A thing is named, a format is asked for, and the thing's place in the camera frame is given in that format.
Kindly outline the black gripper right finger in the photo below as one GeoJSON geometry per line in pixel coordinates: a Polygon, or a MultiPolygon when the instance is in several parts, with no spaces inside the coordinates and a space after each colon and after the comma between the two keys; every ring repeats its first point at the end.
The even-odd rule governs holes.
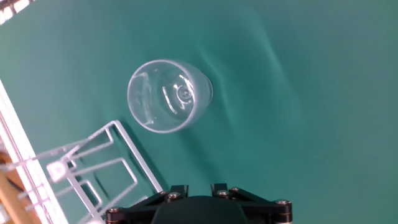
{"type": "Polygon", "coordinates": [[[245,215],[257,215],[265,223],[292,223],[292,202],[287,199],[266,200],[239,187],[228,188],[227,184],[211,184],[213,197],[236,202],[245,215]]]}

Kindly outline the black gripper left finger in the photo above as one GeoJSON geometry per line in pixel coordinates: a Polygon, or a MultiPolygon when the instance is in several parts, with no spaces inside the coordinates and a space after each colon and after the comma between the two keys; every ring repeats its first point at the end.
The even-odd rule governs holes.
{"type": "Polygon", "coordinates": [[[110,208],[106,211],[105,224],[146,222],[166,203],[188,197],[188,185],[173,185],[169,191],[161,191],[128,208],[110,208]]]}

